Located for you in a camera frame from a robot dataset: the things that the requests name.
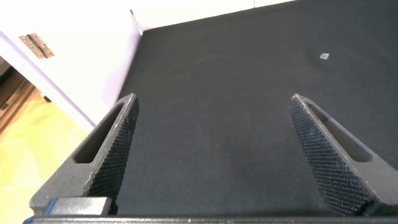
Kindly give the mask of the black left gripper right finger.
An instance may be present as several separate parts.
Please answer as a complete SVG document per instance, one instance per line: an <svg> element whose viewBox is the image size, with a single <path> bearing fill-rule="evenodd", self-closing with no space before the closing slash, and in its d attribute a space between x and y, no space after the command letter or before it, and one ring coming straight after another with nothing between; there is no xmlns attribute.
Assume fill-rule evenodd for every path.
<svg viewBox="0 0 398 224"><path fill-rule="evenodd" d="M289 115L324 201L342 216L397 215L397 170L312 100L294 94Z"/></svg>

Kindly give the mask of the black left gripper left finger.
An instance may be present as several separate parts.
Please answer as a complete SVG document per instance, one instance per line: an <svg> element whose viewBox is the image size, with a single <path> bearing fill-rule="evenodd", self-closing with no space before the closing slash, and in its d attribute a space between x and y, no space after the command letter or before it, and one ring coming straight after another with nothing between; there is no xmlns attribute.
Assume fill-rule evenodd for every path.
<svg viewBox="0 0 398 224"><path fill-rule="evenodd" d="M55 198L117 200L138 114L139 101L135 94L121 98L32 196L29 206L34 213L43 215Z"/></svg>

